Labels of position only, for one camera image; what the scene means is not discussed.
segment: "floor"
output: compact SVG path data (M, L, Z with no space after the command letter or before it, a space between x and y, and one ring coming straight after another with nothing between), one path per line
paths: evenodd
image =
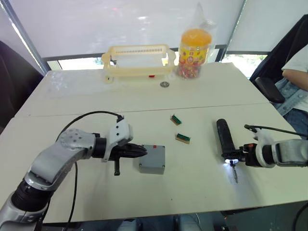
M198 213L202 231L290 231L293 219L306 202L275 205L223 216L220 212ZM140 218L145 231L173 231L173 216ZM121 220L90 221L79 223L70 231L116 231ZM44 231L61 231L62 228L45 226ZM296 231L308 231L308 209L299 217Z

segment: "white table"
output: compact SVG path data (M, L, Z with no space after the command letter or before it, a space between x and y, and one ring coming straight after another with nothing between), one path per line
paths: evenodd
M183 122L175 126L170 116ZM155 216L267 206L307 200L307 168L246 167L239 164L239 184L224 164L216 130L227 120L236 147L254 142L244 124L292 129L269 103L123 113L133 126L134 143L166 147L164 175L142 174L138 160L121 159L120 176L114 163L98 159L78 162L78 189L73 221ZM18 116L0 136L0 204L15 190L33 159L54 143L75 115ZM93 115L74 124L87 132L107 132L114 116ZM191 144L175 140L181 132ZM271 132L276 140L297 136ZM51 200L45 222L66 222L74 188L72 170Z
M231 63L204 65L201 78L123 77L105 84L104 70L49 72L15 117L76 115L95 110L133 112L267 103ZM168 81L168 88L160 87Z

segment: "electronic component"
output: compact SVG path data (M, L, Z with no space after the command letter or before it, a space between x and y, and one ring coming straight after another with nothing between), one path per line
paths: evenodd
M147 155L139 158L141 173L163 174L165 171L165 147L159 145L143 145Z
M182 123L182 121L180 121L174 114L173 116L170 118L170 120L177 126L180 125Z
M190 137L184 136L182 134L177 134L177 136L175 137L176 140L181 141L183 143L189 144L191 141Z

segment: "orange lid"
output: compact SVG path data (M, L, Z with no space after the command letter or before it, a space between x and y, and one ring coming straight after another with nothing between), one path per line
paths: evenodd
M202 47L212 42L212 36L203 29L190 29L183 33L181 42L188 46Z

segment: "screwdriver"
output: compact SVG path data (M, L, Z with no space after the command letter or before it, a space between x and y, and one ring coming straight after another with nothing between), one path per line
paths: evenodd
M233 162L233 160L230 160L230 166L233 169L233 178L235 179L235 182L238 183L238 177L237 177L237 173L235 170L235 163Z

